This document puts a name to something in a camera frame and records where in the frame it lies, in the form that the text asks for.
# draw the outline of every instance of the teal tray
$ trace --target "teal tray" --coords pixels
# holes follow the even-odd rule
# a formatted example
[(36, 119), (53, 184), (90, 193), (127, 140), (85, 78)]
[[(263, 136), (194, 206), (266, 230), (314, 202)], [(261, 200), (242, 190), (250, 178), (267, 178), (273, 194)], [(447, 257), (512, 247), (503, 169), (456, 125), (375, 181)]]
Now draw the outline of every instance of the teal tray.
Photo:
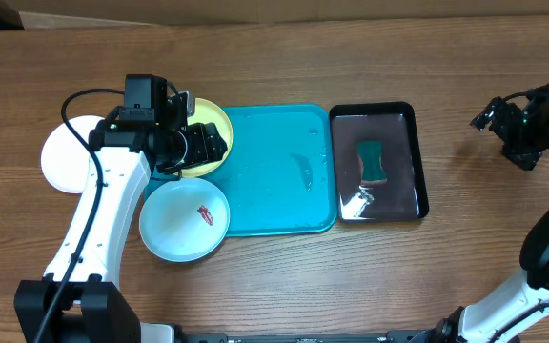
[[(226, 236), (331, 228), (337, 203), (328, 113), (315, 104), (223, 110), (233, 125), (233, 147), (226, 161), (203, 178), (221, 189), (230, 204)], [(154, 172), (154, 177), (167, 176)], [(151, 180), (146, 198), (162, 184)]]

